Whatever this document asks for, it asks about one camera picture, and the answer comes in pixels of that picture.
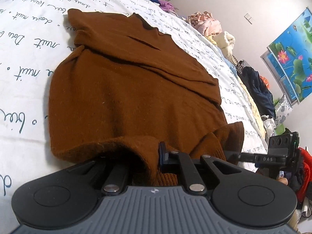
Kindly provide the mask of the brown knit sweater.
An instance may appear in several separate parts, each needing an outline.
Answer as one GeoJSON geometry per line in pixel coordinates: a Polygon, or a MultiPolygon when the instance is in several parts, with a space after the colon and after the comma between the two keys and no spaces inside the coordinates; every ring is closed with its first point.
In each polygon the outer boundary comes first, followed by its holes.
{"type": "Polygon", "coordinates": [[[141,16],[68,11],[76,49],[52,76],[52,154],[80,163],[99,153],[137,185],[175,185],[159,172],[159,142],[193,159],[240,152],[244,127],[229,124],[218,80],[141,16]]]}

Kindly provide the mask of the pink clothes pile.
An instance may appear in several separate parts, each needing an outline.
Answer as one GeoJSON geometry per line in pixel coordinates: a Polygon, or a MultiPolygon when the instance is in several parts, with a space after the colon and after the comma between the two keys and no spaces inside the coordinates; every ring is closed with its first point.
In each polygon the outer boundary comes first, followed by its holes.
{"type": "Polygon", "coordinates": [[[203,36],[216,36],[222,32],[219,20],[214,19],[210,12],[197,12],[187,18],[187,22],[203,36]]]}

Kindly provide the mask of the red garment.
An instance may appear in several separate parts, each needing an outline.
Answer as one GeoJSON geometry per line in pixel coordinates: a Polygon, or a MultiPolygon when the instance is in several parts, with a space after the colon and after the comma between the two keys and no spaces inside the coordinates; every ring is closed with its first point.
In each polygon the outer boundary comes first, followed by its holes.
{"type": "Polygon", "coordinates": [[[303,159],[304,179],[301,188],[296,192],[296,196],[298,201],[302,203],[305,198],[311,200],[311,155],[307,150],[301,147],[299,149],[303,159]]]}

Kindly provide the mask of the floral white cloth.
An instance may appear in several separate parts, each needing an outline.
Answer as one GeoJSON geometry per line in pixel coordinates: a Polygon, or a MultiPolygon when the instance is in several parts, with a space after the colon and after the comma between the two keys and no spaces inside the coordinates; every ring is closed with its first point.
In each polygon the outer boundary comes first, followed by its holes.
{"type": "Polygon", "coordinates": [[[282,97],[277,101],[274,108],[276,111],[276,126],[283,124],[293,110],[285,94],[283,94],[282,97]]]}

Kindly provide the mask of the yellow garment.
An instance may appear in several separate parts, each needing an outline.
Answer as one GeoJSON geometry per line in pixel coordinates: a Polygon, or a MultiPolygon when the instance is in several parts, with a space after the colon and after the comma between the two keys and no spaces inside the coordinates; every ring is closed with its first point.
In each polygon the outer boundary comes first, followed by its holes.
{"type": "Polygon", "coordinates": [[[250,103],[250,107],[251,107],[251,110],[252,110],[252,113],[253,113],[253,116],[255,119],[255,123],[259,129],[260,135],[263,139],[265,139],[266,130],[264,128],[264,124],[263,124],[263,121],[261,119],[259,110],[258,110],[253,98],[251,97],[250,93],[248,92],[247,87],[245,86],[245,84],[243,84],[243,81],[240,78],[238,78],[238,81],[239,81],[239,84],[241,85],[242,89],[244,90],[247,98],[248,98],[248,101],[250,103]]]}

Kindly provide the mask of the navy blue garment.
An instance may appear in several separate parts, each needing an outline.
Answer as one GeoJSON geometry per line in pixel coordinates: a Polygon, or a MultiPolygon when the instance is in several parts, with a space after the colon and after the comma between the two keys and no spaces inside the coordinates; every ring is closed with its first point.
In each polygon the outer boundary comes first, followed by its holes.
{"type": "Polygon", "coordinates": [[[255,102],[260,115],[268,115],[275,119],[276,111],[273,104],[273,95],[260,78],[259,73],[252,67],[245,66],[239,77],[255,102]]]}

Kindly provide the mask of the orange garment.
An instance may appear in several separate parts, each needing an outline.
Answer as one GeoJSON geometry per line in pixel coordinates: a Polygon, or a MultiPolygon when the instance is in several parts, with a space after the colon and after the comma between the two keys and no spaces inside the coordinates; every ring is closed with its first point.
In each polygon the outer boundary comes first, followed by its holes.
{"type": "Polygon", "coordinates": [[[259,85],[261,89],[270,89],[270,84],[269,81],[267,80],[267,78],[263,77],[263,76],[259,76],[259,85]]]}

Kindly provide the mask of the lotus flower picture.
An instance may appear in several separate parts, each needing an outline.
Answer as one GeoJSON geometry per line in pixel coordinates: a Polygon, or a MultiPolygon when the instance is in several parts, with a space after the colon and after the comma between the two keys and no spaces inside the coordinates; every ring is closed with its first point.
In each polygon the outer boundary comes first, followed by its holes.
{"type": "Polygon", "coordinates": [[[305,10],[261,56],[291,105],[311,94],[311,10],[305,10]]]}

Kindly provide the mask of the dark patterned garment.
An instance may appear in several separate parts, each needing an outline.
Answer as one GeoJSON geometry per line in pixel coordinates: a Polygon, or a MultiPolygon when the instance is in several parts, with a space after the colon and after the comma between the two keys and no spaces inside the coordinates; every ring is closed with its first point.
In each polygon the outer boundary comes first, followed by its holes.
{"type": "Polygon", "coordinates": [[[245,60],[240,60],[237,62],[237,64],[235,65],[236,71],[238,75],[242,75],[243,73],[243,69],[247,66],[250,66],[250,64],[248,62],[246,62],[245,60]]]}

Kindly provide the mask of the light blue garment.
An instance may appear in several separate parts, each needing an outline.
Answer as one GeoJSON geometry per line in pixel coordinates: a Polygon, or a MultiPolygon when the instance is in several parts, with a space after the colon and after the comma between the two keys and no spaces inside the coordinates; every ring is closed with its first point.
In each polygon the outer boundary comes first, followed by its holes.
{"type": "Polygon", "coordinates": [[[223,58],[223,60],[225,61],[225,63],[227,64],[227,66],[229,67],[231,72],[234,74],[234,76],[237,78],[238,73],[237,73],[236,67],[230,61],[228,61],[226,58],[223,58]]]}

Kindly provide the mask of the cream white garment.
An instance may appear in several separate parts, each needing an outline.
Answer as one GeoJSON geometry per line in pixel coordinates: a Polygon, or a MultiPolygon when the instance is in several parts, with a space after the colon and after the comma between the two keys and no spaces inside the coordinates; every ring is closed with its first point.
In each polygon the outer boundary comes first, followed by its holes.
{"type": "Polygon", "coordinates": [[[235,37],[227,31],[221,32],[217,35],[209,35],[208,40],[212,44],[220,48],[223,56],[233,65],[237,65],[237,60],[233,56],[233,49],[235,45],[235,37]]]}

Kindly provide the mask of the purple cloth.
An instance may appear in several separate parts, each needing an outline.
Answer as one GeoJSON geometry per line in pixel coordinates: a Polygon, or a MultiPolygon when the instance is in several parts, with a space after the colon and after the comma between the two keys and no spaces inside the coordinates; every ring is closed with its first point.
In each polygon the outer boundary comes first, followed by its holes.
{"type": "Polygon", "coordinates": [[[170,2],[168,2],[166,0],[158,0],[158,1],[159,1],[159,7],[163,11],[165,11],[165,12],[167,12],[169,14],[177,15],[177,13],[175,11],[176,10],[175,7],[170,2]]]}

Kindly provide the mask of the white script-print bed sheet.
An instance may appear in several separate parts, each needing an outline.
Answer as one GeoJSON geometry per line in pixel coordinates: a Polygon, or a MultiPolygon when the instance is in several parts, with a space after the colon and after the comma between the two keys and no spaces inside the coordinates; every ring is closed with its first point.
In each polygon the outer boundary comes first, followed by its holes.
{"type": "Polygon", "coordinates": [[[227,122],[244,125],[243,151],[266,153],[249,100],[220,50],[149,0],[1,0],[1,233],[18,222],[11,208],[22,184],[67,167],[51,153],[48,89],[55,68],[74,50],[69,9],[140,14],[218,79],[227,122]]]}

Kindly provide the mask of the white wall switch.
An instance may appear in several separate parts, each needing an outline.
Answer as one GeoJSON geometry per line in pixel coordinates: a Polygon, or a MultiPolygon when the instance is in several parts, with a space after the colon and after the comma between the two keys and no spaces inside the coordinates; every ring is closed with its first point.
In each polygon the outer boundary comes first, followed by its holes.
{"type": "Polygon", "coordinates": [[[249,13],[246,13],[244,15],[244,18],[250,23],[250,24],[253,24],[253,17],[249,14],[249,13]]]}

